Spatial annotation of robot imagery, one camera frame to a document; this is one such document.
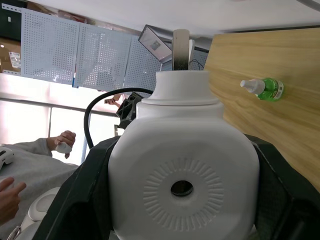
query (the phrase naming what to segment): hand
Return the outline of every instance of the hand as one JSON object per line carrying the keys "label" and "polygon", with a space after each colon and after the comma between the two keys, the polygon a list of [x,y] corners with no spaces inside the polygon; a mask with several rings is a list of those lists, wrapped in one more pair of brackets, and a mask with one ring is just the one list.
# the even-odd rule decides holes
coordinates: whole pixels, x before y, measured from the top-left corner
{"label": "hand", "polygon": [[4,190],[14,181],[13,177],[8,177],[0,183],[0,226],[16,216],[21,200],[18,195],[27,186],[24,182],[20,182],[16,187]]}
{"label": "hand", "polygon": [[[61,133],[60,136],[48,137],[46,139],[46,144],[50,151],[54,151],[56,150],[56,147],[63,142],[68,144],[70,147],[73,147],[73,145],[75,144],[75,141],[76,141],[76,134],[74,132],[67,130]],[[69,158],[69,156],[70,156],[70,153],[67,153],[64,155],[66,159]]]}
{"label": "hand", "polygon": [[115,94],[113,96],[113,98],[104,100],[104,103],[109,104],[109,105],[116,105],[116,106],[120,107],[120,104],[117,103],[117,101],[119,101],[120,97],[121,97],[121,93]]}
{"label": "hand", "polygon": [[[71,131],[64,131],[63,133],[60,134],[60,136],[57,136],[54,140],[55,146],[60,145],[61,143],[66,143],[68,144],[71,148],[76,142],[76,134]],[[68,159],[70,156],[70,153],[66,153],[64,155],[65,159]]]}

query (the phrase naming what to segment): ceiling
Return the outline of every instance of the ceiling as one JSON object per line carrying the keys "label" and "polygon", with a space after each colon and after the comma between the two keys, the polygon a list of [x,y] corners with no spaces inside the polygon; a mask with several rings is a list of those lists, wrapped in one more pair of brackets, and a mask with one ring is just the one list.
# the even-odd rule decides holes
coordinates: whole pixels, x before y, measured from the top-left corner
{"label": "ceiling", "polygon": [[194,36],[320,25],[320,12],[296,0],[32,0],[141,31],[145,24]]}

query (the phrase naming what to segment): black padded holder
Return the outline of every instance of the black padded holder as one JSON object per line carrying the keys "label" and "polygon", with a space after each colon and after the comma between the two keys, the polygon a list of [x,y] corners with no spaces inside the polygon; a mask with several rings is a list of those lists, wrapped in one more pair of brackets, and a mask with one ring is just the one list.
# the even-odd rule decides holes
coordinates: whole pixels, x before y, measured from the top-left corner
{"label": "black padded holder", "polygon": [[[255,217],[258,234],[250,240],[320,239],[318,191],[272,144],[247,137],[260,163]],[[90,150],[85,162],[62,185],[33,240],[109,239],[112,222],[108,163],[118,139],[102,141]]]}
{"label": "black padded holder", "polygon": [[116,114],[120,118],[119,128],[126,129],[127,126],[136,118],[137,116],[137,103],[141,102],[144,97],[136,93],[135,91],[125,99],[121,106],[119,107]]}
{"label": "black padded holder", "polygon": [[94,146],[61,186],[32,240],[107,240],[112,230],[108,163],[119,136]]}
{"label": "black padded holder", "polygon": [[270,143],[257,137],[260,177],[255,227],[260,240],[320,239],[320,194]]}

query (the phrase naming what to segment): wooden surface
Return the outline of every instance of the wooden surface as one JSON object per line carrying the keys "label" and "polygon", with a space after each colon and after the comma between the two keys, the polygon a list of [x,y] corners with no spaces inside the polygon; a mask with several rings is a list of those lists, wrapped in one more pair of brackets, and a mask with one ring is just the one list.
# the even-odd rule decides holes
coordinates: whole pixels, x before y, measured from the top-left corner
{"label": "wooden surface", "polygon": [[[320,191],[320,28],[216,35],[205,70],[225,120],[272,143]],[[280,101],[240,87],[266,77],[284,83]]]}

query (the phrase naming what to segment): small white device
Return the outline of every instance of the small white device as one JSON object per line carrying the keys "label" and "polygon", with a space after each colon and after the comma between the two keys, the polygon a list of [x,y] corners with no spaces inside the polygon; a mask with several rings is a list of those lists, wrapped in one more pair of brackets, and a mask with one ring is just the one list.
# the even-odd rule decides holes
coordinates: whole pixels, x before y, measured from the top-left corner
{"label": "small white device", "polygon": [[14,152],[7,147],[0,147],[0,170],[4,164],[10,164],[13,161]]}
{"label": "small white device", "polygon": [[33,225],[35,222],[39,222],[44,219],[59,189],[60,187],[52,188],[33,201],[33,203],[29,207],[27,215],[24,217],[24,220],[21,224],[22,232],[26,230],[30,225]]}
{"label": "small white device", "polygon": [[55,150],[61,154],[69,154],[71,153],[72,148],[65,142],[62,142],[60,145],[56,146]]}
{"label": "small white device", "polygon": [[22,231],[14,240],[32,240],[38,230],[41,221],[35,222]]}

